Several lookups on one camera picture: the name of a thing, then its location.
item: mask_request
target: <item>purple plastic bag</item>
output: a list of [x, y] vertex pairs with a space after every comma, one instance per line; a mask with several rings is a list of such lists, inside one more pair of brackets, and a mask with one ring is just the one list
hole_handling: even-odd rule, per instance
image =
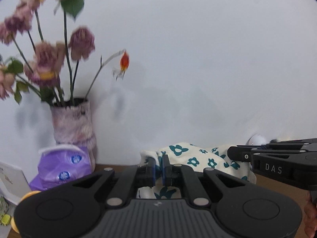
[[35, 176], [34, 179], [29, 183], [31, 191], [46, 191], [47, 188], [43, 188], [39, 175]]
[[91, 174], [86, 147], [61, 144], [43, 149], [40, 153], [38, 178], [44, 190]]

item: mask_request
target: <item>flower stem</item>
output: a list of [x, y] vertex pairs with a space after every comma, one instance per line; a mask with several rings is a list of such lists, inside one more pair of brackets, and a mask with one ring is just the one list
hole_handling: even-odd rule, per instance
[[63, 91], [61, 90], [61, 86], [57, 86], [56, 88], [57, 88], [58, 95], [59, 95], [60, 100], [61, 100], [61, 105], [62, 105], [63, 107], [65, 107], [66, 105], [65, 105], [65, 102], [64, 102]]
[[42, 30], [40, 26], [39, 14], [37, 13], [37, 10], [35, 10], [34, 13], [35, 13], [36, 21], [37, 21], [37, 28], [39, 29], [40, 38], [43, 41], [44, 39], [43, 39]]
[[41, 97], [40, 91], [36, 87], [30, 84], [25, 78], [21, 77], [19, 74], [16, 74], [16, 76], [19, 77], [25, 84], [27, 84], [28, 87], [32, 89], [39, 97]]
[[34, 45], [34, 42], [33, 42], [33, 39], [32, 39], [32, 37], [31, 37], [30, 31], [28, 31], [28, 35], [29, 35], [29, 38], [30, 38], [30, 40], [31, 40], [31, 43], [32, 43], [32, 47], [33, 47], [33, 49], [34, 49], [34, 52], [35, 52], [35, 45]]
[[17, 49], [19, 50], [20, 52], [20, 55], [22, 56], [23, 60], [25, 61], [26, 65], [28, 66], [28, 68], [30, 69], [31, 73], [33, 73], [33, 70], [31, 68], [31, 66], [29, 65], [28, 61], [26, 60], [26, 58], [24, 57], [24, 54], [22, 53], [21, 49], [19, 48], [14, 36], [12, 35], [12, 39], [13, 39], [13, 42], [15, 43], [15, 46], [17, 47]]
[[58, 8], [59, 8], [60, 6], [61, 6], [61, 2], [58, 1], [58, 4], [56, 5], [56, 7], [54, 8], [54, 11], [53, 11], [54, 15], [56, 14], [56, 12], [57, 12], [57, 10], [58, 10]]
[[73, 79], [73, 92], [74, 92], [75, 79], [76, 79], [76, 75], [77, 75], [78, 65], [79, 65], [79, 61], [77, 61], [76, 69], [75, 69], [75, 74], [74, 74], [74, 79]]
[[67, 64], [69, 69], [70, 100], [72, 104], [75, 106], [74, 95], [73, 95], [73, 75], [72, 75], [72, 68], [70, 67], [69, 53], [68, 53], [66, 11], [64, 11], [64, 38], [65, 38], [66, 59], [67, 59]]
[[58, 107], [61, 106], [61, 103], [60, 103], [59, 100], [58, 100], [58, 96], [57, 96], [57, 94], [56, 94], [55, 89], [53, 89], [53, 93], [54, 93], [54, 97], [55, 97], [57, 106], [58, 106]]
[[91, 83], [91, 85], [90, 85], [90, 87], [89, 87], [89, 89], [88, 89], [88, 91], [87, 91], [87, 93], [86, 93], [85, 99], [87, 99], [88, 94], [89, 94], [89, 92], [90, 92], [90, 90], [91, 90], [91, 87], [93, 86], [94, 82], [96, 81], [96, 79], [97, 79], [97, 77], [98, 77], [98, 75], [99, 75], [101, 69], [102, 69], [107, 63], [109, 63], [113, 58], [122, 55], [122, 54], [124, 53], [124, 51], [125, 51], [125, 49], [120, 50], [119, 52], [117, 52], [117, 53], [113, 54], [112, 56], [110, 56], [110, 57], [109, 57], [107, 60], [105, 60], [103, 63], [101, 63], [101, 61], [100, 61], [100, 69], [98, 70], [96, 76], [94, 77], [94, 79], [93, 79], [93, 81], [92, 81], [92, 83]]

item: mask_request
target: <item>pink fabric vase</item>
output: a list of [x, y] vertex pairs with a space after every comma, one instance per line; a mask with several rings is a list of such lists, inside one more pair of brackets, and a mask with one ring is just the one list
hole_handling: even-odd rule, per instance
[[93, 131], [89, 101], [75, 98], [76, 106], [51, 106], [54, 127], [54, 139], [57, 144], [74, 144], [87, 147], [91, 170], [95, 170], [96, 162], [93, 149], [96, 146], [96, 136]]

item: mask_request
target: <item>white wall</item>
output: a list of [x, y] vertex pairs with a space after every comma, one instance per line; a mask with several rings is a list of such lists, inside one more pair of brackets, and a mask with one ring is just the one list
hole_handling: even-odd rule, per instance
[[[9, 15], [18, 0], [1, 0]], [[63, 40], [56, 1], [40, 8], [42, 32]], [[69, 33], [86, 24], [96, 51], [81, 63], [83, 95], [103, 58], [126, 48], [123, 81], [104, 69], [91, 92], [98, 163], [134, 164], [139, 151], [179, 141], [203, 147], [270, 138], [317, 137], [317, 4], [315, 0], [85, 0]], [[38, 33], [35, 22], [33, 36]], [[28, 58], [27, 35], [17, 38]], [[4, 57], [17, 54], [1, 45]], [[68, 91], [68, 71], [62, 71]], [[0, 106], [0, 160], [36, 174], [37, 150], [54, 144], [50, 111], [37, 97]]]

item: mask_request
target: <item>flower bouquet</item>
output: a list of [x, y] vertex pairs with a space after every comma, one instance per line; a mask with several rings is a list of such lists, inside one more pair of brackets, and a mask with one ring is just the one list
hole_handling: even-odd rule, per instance
[[[113, 70], [113, 76], [123, 78], [129, 66], [129, 56], [125, 49], [111, 55], [107, 60], [100, 59], [100, 68], [83, 98], [74, 98], [74, 85], [81, 60], [87, 60], [95, 50], [95, 37], [86, 26], [79, 26], [68, 40], [67, 17], [75, 20], [84, 8], [84, 0], [58, 0], [54, 14], [59, 7], [64, 14], [64, 40], [55, 44], [45, 40], [40, 26], [38, 9], [45, 0], [19, 0], [14, 13], [0, 23], [0, 41], [5, 45], [14, 44], [23, 62], [16, 57], [2, 60], [0, 57], [0, 98], [5, 100], [13, 95], [20, 104], [21, 93], [34, 92], [42, 102], [48, 103], [52, 112], [54, 138], [57, 143], [70, 143], [86, 146], [89, 150], [91, 165], [95, 160], [92, 149], [96, 145], [92, 129], [90, 106], [87, 100], [91, 87], [100, 71], [113, 58], [122, 56], [120, 68]], [[40, 41], [34, 42], [31, 35], [32, 19], [35, 16]], [[27, 33], [30, 45], [34, 49], [34, 57], [27, 60], [18, 46], [15, 37]], [[66, 58], [69, 70], [70, 98], [66, 101], [61, 87], [60, 72]]]

